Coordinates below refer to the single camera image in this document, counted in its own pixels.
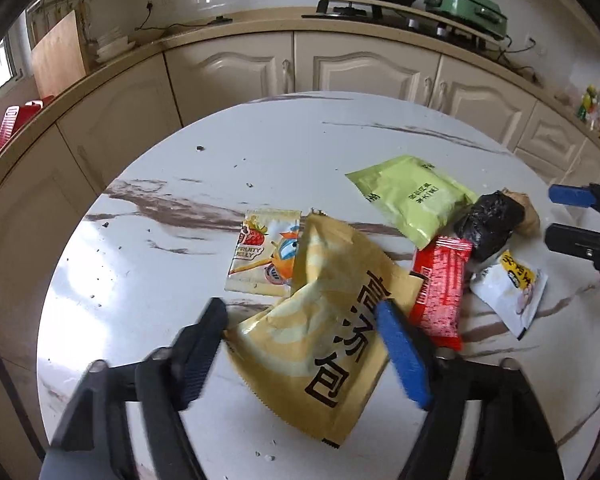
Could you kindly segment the red snack bar wrapper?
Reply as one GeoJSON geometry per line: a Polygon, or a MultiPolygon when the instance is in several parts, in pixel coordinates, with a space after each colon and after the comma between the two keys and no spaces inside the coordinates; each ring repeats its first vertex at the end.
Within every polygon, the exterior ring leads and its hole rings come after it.
{"type": "Polygon", "coordinates": [[[412,271],[424,280],[408,320],[437,347],[462,348],[458,319],[471,251],[468,240],[438,236],[415,254],[412,271]]]}

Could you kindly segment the lower cream base cabinets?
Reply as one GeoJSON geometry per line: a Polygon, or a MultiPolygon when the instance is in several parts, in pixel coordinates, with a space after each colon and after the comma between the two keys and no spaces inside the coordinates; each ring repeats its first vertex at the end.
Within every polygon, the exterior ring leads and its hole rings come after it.
{"type": "Polygon", "coordinates": [[[392,96],[455,117],[543,177],[600,179],[600,139],[497,62],[375,26],[227,25],[134,50],[55,93],[0,151],[0,349],[29,367],[46,286],[80,215],[178,128],[291,92],[392,96]]]}

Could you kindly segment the light green snack packet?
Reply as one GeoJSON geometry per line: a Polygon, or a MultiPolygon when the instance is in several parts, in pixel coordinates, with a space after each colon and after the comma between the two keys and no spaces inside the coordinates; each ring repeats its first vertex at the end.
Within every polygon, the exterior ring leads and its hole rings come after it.
{"type": "Polygon", "coordinates": [[[347,178],[401,234],[425,248],[478,195],[430,162],[403,155],[347,178]]]}

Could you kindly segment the stacked white bowls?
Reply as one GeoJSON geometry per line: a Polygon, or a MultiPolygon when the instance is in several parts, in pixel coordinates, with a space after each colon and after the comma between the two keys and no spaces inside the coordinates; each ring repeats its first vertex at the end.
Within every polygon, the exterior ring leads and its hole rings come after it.
{"type": "Polygon", "coordinates": [[[116,27],[97,38],[95,60],[98,64],[108,63],[119,55],[129,52],[135,45],[135,41],[129,40],[126,35],[122,35],[120,28],[116,27]]]}

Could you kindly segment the green electric cooker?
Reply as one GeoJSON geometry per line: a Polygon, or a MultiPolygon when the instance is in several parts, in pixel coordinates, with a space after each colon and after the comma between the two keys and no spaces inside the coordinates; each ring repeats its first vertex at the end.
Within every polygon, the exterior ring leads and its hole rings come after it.
{"type": "Polygon", "coordinates": [[[424,0],[427,12],[459,21],[496,40],[507,36],[508,18],[492,0],[424,0]]]}

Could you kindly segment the black plastic bag ball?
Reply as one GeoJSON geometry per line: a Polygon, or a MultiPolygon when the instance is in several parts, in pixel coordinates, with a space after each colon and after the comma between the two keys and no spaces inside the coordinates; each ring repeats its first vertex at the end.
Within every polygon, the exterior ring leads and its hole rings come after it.
{"type": "Polygon", "coordinates": [[[483,262],[499,252],[524,221],[524,206],[501,191],[480,196],[454,223],[457,237],[471,242],[470,258],[483,262]]]}

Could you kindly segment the white yellow snack packet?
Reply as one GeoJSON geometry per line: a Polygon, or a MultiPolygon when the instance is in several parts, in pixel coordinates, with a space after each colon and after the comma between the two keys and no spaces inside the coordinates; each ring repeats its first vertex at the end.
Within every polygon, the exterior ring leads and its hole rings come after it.
{"type": "Polygon", "coordinates": [[[543,270],[522,261],[506,248],[474,273],[469,288],[521,339],[538,312],[547,280],[543,270]]]}

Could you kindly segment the condiment bottles group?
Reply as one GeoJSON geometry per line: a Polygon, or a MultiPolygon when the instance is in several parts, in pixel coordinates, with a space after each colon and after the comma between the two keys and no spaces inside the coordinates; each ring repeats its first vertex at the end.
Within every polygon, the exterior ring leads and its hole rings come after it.
{"type": "Polygon", "coordinates": [[[586,87],[577,110],[577,118],[600,139],[600,90],[586,87]]]}

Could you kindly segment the black gas stove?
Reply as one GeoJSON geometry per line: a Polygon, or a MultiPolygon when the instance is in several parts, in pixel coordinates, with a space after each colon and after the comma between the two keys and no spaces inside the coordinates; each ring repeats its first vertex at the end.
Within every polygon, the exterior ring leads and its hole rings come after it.
{"type": "Polygon", "coordinates": [[[504,51],[502,40],[449,18],[442,18],[414,6],[380,0],[317,0],[315,10],[302,18],[341,20],[414,32],[478,52],[504,51]]]}

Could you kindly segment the brown paper ball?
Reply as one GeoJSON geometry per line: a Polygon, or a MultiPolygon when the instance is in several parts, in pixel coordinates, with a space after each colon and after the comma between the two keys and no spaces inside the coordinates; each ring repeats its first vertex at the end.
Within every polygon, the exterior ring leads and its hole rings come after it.
{"type": "Polygon", "coordinates": [[[533,207],[529,196],[526,193],[511,191],[508,188],[503,188],[502,193],[524,208],[524,218],[516,225],[515,232],[524,237],[540,236],[540,217],[538,212],[533,207]]]}

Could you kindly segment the wooden cutting board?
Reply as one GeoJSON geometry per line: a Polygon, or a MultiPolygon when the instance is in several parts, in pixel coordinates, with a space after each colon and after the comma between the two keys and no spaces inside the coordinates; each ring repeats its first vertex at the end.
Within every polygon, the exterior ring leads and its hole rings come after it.
{"type": "Polygon", "coordinates": [[[91,73],[79,18],[72,10],[32,49],[33,78],[40,98],[57,98],[91,73]]]}

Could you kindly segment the strawberry jelly stick packet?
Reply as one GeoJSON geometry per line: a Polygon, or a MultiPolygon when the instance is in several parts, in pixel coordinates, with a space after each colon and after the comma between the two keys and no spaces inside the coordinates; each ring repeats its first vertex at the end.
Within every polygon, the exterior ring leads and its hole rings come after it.
{"type": "Polygon", "coordinates": [[[240,225],[225,289],[286,297],[294,275],[300,219],[298,210],[248,210],[240,225]]]}

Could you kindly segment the round white marble table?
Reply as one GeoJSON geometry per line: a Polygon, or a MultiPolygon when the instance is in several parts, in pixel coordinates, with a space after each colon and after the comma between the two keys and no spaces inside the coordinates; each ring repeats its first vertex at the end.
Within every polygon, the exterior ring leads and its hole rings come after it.
{"type": "Polygon", "coordinates": [[[209,313],[210,368],[175,417],[209,479],[394,479],[428,403],[446,478],[575,479],[600,422],[600,274],[509,234],[475,263],[458,218],[491,193],[568,210],[527,165],[449,116],[383,96],[308,93],[181,129],[113,180],[62,253],[38,334],[50,458],[100,479],[104,403],[121,402],[132,469],[166,478],[149,414],[186,326],[209,313]]]}

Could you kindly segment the yellow soup packet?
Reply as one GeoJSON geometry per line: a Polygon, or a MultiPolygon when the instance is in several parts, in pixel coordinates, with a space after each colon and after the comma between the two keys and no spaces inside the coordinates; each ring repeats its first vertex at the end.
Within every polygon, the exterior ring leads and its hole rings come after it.
{"type": "Polygon", "coordinates": [[[228,357],[283,422],[339,448],[388,362],[376,308],[409,314],[422,278],[346,222],[309,214],[291,295],[225,334],[228,357]]]}

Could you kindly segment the red plastic basket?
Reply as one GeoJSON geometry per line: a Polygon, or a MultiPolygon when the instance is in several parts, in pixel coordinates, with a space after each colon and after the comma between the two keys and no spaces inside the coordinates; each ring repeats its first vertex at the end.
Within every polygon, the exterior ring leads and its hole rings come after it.
{"type": "Polygon", "coordinates": [[[49,106],[53,99],[55,99],[54,96],[46,96],[23,105],[10,106],[0,125],[0,151],[38,112],[49,106]]]}

